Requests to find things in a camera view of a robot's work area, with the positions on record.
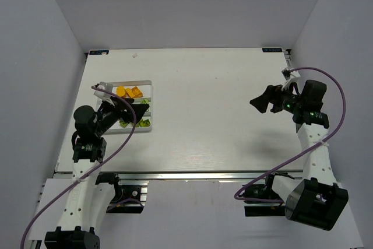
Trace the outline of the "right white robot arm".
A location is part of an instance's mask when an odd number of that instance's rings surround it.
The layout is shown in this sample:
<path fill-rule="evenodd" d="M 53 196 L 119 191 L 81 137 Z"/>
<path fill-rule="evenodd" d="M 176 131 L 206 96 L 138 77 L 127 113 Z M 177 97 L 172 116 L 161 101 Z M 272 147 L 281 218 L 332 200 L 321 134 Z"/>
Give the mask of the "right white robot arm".
<path fill-rule="evenodd" d="M 337 184 L 324 140 L 329 129 L 328 116 L 321 111 L 326 90 L 324 83 L 315 80 L 307 80 L 301 92 L 295 82 L 288 89 L 269 85 L 250 101 L 260 113 L 265 113 L 270 104 L 272 113 L 289 112 L 301 148 L 307 153 L 302 157 L 301 179 L 274 171 L 265 177 L 264 184 L 254 184 L 241 194 L 247 217 L 284 216 L 326 231 L 334 227 L 349 195 Z"/>

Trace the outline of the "orange curved lego brick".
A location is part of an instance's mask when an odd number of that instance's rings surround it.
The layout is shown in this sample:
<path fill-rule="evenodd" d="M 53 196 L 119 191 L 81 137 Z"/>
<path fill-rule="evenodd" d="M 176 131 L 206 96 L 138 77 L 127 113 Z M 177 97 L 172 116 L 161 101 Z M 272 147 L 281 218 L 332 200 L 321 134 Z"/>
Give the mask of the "orange curved lego brick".
<path fill-rule="evenodd" d="M 126 90 L 123 86 L 118 86 L 116 88 L 116 94 L 119 96 L 119 97 L 125 97 L 126 96 Z"/>

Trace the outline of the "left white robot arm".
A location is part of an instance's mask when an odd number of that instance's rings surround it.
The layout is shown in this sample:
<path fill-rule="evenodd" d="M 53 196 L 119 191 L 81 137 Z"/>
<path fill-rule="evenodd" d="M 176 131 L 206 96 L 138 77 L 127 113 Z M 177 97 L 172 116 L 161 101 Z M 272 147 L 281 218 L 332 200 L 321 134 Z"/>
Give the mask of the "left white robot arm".
<path fill-rule="evenodd" d="M 98 232 L 110 202 L 120 197 L 118 176 L 100 172 L 107 143 L 103 135 L 118 121 L 137 124 L 148 104 L 133 99 L 103 99 L 98 110 L 85 105 L 74 114 L 73 187 L 68 191 L 64 211 L 52 232 L 47 232 L 47 248 L 100 248 Z"/>

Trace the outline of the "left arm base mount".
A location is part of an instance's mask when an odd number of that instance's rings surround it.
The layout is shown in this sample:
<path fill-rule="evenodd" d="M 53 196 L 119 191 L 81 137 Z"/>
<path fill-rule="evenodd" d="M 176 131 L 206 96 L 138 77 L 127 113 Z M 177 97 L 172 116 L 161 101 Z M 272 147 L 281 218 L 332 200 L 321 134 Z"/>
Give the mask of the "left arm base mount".
<path fill-rule="evenodd" d="M 120 181 L 107 213 L 141 214 L 147 200 L 148 181 Z"/>

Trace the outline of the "long orange lego brick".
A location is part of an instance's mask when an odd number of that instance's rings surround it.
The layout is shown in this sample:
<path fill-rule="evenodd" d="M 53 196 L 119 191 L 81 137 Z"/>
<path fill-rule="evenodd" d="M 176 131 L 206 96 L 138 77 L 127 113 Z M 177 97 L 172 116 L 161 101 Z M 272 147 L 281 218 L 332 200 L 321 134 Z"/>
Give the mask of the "long orange lego brick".
<path fill-rule="evenodd" d="M 132 91 L 130 88 L 125 88 L 125 92 L 126 92 L 126 95 L 127 95 L 129 98 L 134 98 L 134 97 L 135 97 L 133 91 Z"/>

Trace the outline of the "small dark green lego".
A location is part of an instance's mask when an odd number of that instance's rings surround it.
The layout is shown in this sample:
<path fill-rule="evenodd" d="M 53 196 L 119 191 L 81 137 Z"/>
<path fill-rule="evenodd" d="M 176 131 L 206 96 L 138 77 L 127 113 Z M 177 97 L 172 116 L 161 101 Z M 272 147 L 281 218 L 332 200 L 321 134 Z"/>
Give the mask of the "small dark green lego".
<path fill-rule="evenodd" d="M 123 127 L 123 128 L 126 128 L 126 127 L 129 125 L 128 122 L 124 122 L 124 121 L 118 121 L 118 122 L 119 122 L 119 125 L 120 125 L 121 127 Z"/>

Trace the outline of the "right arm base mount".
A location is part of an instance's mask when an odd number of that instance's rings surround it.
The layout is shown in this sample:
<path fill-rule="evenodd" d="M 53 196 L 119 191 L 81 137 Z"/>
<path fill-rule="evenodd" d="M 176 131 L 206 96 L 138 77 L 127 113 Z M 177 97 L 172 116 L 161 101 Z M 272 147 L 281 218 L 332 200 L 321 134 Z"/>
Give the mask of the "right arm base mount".
<path fill-rule="evenodd" d="M 263 184 L 255 183 L 238 195 L 244 198 L 246 217 L 285 217 L 284 202 L 272 190 L 274 178 L 275 175 L 271 174 Z"/>

